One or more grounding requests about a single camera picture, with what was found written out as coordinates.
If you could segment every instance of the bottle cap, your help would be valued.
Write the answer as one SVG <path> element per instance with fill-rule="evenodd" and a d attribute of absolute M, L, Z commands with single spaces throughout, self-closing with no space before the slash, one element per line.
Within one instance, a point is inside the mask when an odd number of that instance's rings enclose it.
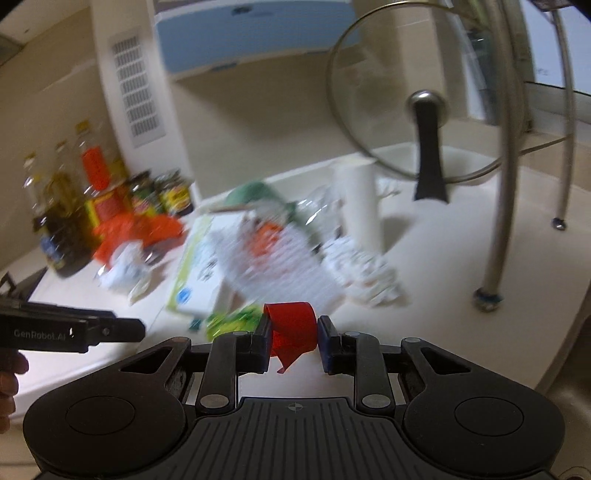
<path fill-rule="evenodd" d="M 35 161 L 35 159 L 37 158 L 37 153 L 36 152 L 31 152 L 29 153 L 26 157 L 25 157 L 25 161 L 24 161 L 24 167 L 28 168 L 30 167 L 33 162 Z"/>
<path fill-rule="evenodd" d="M 56 145 L 56 152 L 58 152 L 58 153 L 61 152 L 66 147 L 67 144 L 68 144 L 68 140 L 62 140 L 61 142 L 59 142 Z"/>
<path fill-rule="evenodd" d="M 90 122 L 88 119 L 82 120 L 82 122 L 76 125 L 76 133 L 78 135 L 88 132 L 88 130 L 90 130 Z"/>

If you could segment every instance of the wall vent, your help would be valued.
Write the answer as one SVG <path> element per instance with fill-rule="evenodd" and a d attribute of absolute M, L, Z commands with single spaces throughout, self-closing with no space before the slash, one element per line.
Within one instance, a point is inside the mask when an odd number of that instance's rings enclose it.
<path fill-rule="evenodd" d="M 150 76 L 139 33 L 118 35 L 111 42 L 111 53 L 134 147 L 163 137 L 164 127 L 150 91 Z"/>

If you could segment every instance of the soy sauce bottle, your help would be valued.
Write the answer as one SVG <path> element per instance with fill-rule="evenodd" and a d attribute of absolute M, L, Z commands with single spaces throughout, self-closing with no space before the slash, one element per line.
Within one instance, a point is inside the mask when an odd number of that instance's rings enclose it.
<path fill-rule="evenodd" d="M 23 188 L 33 210 L 33 232 L 49 265 L 60 277 L 69 277 L 90 262 L 91 250 L 76 218 L 47 188 L 49 183 L 38 172 L 34 153 L 25 159 L 24 168 L 27 179 Z"/>

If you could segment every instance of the jar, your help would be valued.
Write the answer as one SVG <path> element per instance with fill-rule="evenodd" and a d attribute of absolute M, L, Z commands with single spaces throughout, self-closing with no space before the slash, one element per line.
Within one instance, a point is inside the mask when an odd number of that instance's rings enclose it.
<path fill-rule="evenodd" d="M 194 210 L 189 193 L 189 184 L 179 170 L 168 171 L 156 177 L 160 201 L 170 215 L 182 217 Z"/>
<path fill-rule="evenodd" d="M 134 175 L 128 180 L 127 184 L 129 186 L 131 206 L 135 213 L 149 217 L 166 213 L 158 199 L 154 183 L 150 179 L 149 170 Z"/>
<path fill-rule="evenodd" d="M 120 213 L 129 212 L 131 205 L 129 204 L 127 185 L 121 184 L 103 192 L 95 192 L 87 199 L 85 206 L 93 228 L 111 220 Z"/>

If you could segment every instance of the kitchen counter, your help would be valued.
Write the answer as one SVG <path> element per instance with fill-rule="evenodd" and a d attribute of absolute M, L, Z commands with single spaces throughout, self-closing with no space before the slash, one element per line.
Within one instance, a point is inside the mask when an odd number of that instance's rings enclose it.
<path fill-rule="evenodd" d="M 323 163 L 269 182 L 290 199 L 297 198 L 329 178 L 326 170 Z M 521 170 L 515 230 L 502 283 L 505 300 L 497 312 L 484 314 L 470 301 L 488 256 L 496 182 L 493 176 L 478 186 L 449 187 L 449 205 L 413 202 L 414 184 L 401 182 L 402 192 L 383 200 L 381 208 L 387 257 L 398 270 L 404 295 L 374 309 L 347 301 L 331 314 L 335 326 L 373 334 L 391 345 L 418 336 L 535 388 L 565 355 L 562 347 L 580 326 L 577 311 L 591 278 L 591 193 L 573 188 L 569 230 L 557 232 L 550 227 L 554 200 L 548 199 L 556 180 Z M 186 335 L 194 343 L 205 343 L 204 331 L 187 330 L 188 317 L 163 309 L 181 252 L 177 248 L 167 254 L 157 267 L 160 281 L 133 306 L 125 296 L 103 290 L 93 281 L 98 269 L 94 262 L 66 280 L 49 272 L 32 301 L 138 317 L 146 324 L 147 336 L 139 345 L 101 344 L 84 355 L 27 352 L 31 370 L 21 377 L 15 416 L 22 416 L 44 392 L 171 336 Z M 38 261 L 39 252 L 27 258 Z M 21 260 L 21 267 L 26 263 Z M 324 375 L 317 351 L 303 355 L 283 375 L 276 373 L 279 367 L 274 358 L 267 374 L 241 377 L 240 395 L 352 395 L 352 378 Z"/>

